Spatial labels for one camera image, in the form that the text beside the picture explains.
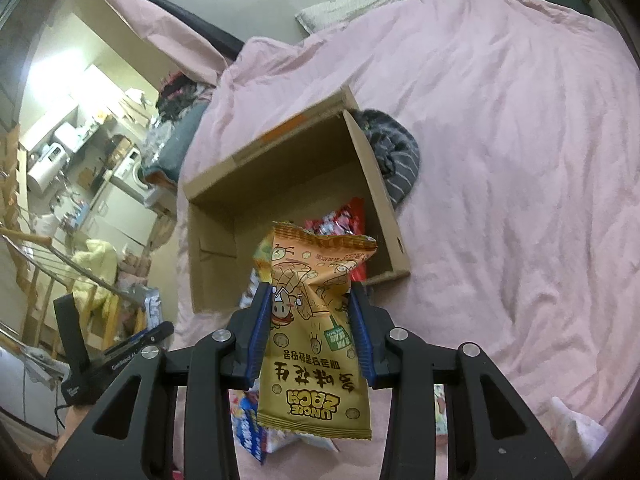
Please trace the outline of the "person's left hand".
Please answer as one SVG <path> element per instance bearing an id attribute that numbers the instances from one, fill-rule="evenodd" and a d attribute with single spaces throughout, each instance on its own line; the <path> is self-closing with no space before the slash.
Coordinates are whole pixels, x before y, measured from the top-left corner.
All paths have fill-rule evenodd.
<path id="1" fill-rule="evenodd" d="M 65 417 L 65 429 L 51 444 L 42 449 L 41 465 L 39 466 L 40 474 L 45 476 L 50 469 L 56 456 L 60 454 L 62 448 L 66 445 L 70 437 L 77 430 L 79 425 L 84 421 L 87 414 L 92 409 L 92 405 L 72 406 L 67 410 Z"/>

